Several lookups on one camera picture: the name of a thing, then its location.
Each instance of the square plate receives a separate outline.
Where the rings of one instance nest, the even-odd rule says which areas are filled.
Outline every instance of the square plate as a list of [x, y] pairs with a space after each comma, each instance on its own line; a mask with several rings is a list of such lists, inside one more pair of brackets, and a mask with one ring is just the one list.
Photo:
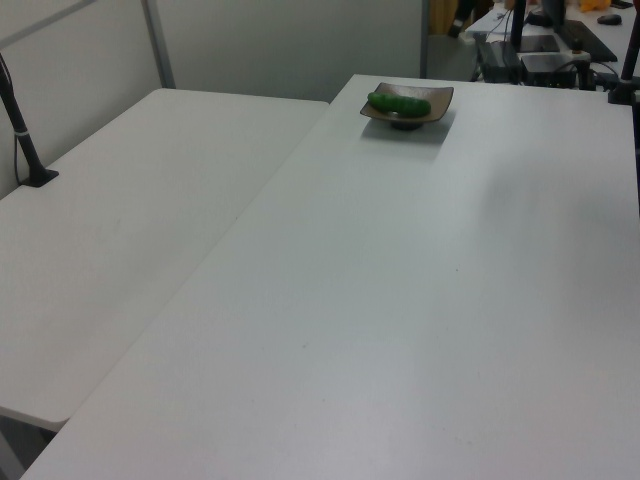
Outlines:
[[429, 113], [429, 115], [414, 118], [402, 117], [393, 112], [381, 112], [373, 108], [369, 102], [360, 110], [360, 114], [366, 117], [391, 122], [392, 127], [401, 130], [413, 130], [425, 123], [437, 122], [447, 113], [449, 105], [451, 105], [451, 99], [453, 98], [453, 87], [405, 87], [391, 83], [381, 83], [375, 91], [376, 93], [390, 93], [393, 95], [419, 98], [428, 100], [429, 103], [431, 103], [431, 113]]

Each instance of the white tabletop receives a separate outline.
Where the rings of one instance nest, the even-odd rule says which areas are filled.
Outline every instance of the white tabletop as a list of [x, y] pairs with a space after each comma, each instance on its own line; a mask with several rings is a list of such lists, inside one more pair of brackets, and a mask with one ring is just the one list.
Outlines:
[[639, 290], [628, 107], [357, 76], [25, 480], [637, 478]]
[[0, 202], [0, 415], [57, 430], [326, 104], [159, 90]]

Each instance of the orange object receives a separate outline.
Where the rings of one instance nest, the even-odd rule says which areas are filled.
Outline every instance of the orange object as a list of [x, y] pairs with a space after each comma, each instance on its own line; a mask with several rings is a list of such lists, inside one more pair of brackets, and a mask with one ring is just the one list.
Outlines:
[[611, 0], [580, 0], [580, 11], [604, 10], [609, 8]]

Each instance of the black pole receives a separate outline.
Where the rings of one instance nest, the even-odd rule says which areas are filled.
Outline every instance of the black pole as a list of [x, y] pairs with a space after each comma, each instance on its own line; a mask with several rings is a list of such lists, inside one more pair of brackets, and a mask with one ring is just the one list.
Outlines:
[[634, 95], [633, 87], [633, 71], [636, 68], [638, 60], [638, 51], [640, 50], [640, 17], [636, 12], [636, 19], [633, 22], [633, 30], [631, 31], [631, 39], [629, 40], [629, 48], [627, 56], [624, 59], [622, 67], [622, 75], [620, 82], [609, 92], [609, 103], [616, 105], [631, 105], [631, 99]]
[[58, 172], [45, 169], [40, 162], [36, 148], [33, 146], [33, 141], [31, 141], [29, 130], [24, 123], [24, 118], [22, 118], [20, 107], [18, 107], [18, 102], [13, 94], [13, 84], [10, 78], [9, 71], [4, 63], [4, 58], [2, 58], [2, 54], [0, 54], [0, 96], [9, 115], [9, 120], [11, 120], [11, 125], [13, 125], [13, 131], [18, 137], [20, 147], [29, 164], [29, 178], [22, 182], [22, 184], [31, 187], [41, 187], [51, 179], [57, 177]]
[[516, 51], [520, 51], [522, 43], [522, 29], [524, 28], [524, 16], [527, 11], [527, 0], [516, 0], [513, 7], [513, 23], [511, 24], [511, 45]]

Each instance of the computer mouse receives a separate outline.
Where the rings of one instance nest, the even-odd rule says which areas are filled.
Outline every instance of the computer mouse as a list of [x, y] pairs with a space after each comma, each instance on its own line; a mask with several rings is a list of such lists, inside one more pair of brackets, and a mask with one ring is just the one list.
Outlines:
[[617, 14], [603, 15], [598, 18], [598, 23], [602, 25], [620, 25], [622, 23], [622, 17]]

